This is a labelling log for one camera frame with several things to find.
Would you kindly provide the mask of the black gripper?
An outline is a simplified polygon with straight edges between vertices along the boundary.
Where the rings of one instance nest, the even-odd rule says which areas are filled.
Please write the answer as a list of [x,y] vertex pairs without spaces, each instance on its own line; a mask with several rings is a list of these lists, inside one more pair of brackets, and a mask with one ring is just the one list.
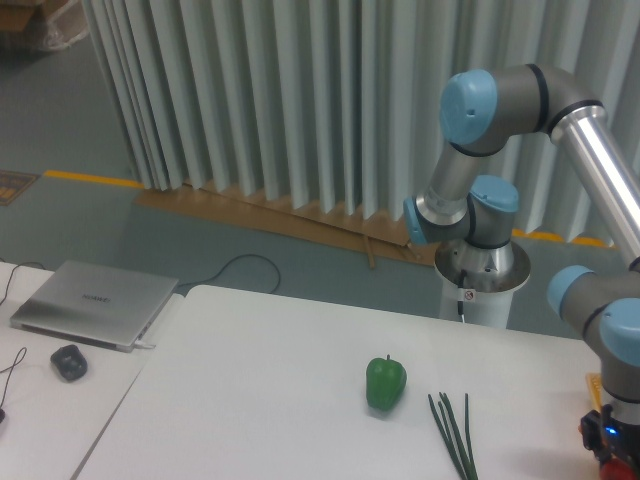
[[613,405],[591,410],[580,420],[579,431],[586,450],[603,464],[614,457],[626,465],[639,464],[639,424],[632,423]]

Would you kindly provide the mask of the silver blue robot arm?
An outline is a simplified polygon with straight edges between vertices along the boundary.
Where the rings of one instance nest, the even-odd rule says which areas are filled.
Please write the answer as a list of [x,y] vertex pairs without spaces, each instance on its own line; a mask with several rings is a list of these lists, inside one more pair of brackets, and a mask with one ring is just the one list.
[[571,159],[627,269],[612,278],[571,266],[551,279],[547,300],[600,361],[602,406],[581,421],[584,446],[601,465],[639,468],[639,182],[606,124],[606,110],[569,72],[520,65],[453,76],[440,99],[445,146],[428,187],[403,205],[417,245],[435,244],[436,268],[458,295],[520,287],[530,271],[511,239],[516,188],[479,171],[518,135],[546,134]]

